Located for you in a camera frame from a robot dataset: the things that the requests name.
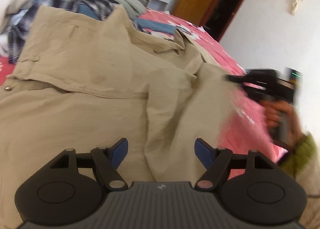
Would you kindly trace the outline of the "green sleeve forearm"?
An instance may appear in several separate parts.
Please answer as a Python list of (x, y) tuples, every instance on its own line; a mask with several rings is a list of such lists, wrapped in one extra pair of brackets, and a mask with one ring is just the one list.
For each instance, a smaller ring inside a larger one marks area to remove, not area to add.
[(310, 133), (303, 135), (294, 148), (283, 155), (278, 165), (295, 179), (302, 174), (311, 175), (318, 172), (319, 153), (313, 136)]

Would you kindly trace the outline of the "person's right hand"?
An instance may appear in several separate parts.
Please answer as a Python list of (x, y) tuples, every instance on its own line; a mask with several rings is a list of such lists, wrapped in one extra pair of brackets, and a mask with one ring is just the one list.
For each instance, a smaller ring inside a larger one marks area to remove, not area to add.
[(261, 105), (265, 108), (265, 121), (269, 131), (278, 128), (283, 120), (286, 120), (289, 125), (286, 132), (287, 142), (274, 139), (274, 144), (287, 151), (293, 150), (304, 137), (294, 106), (283, 100), (262, 100)]

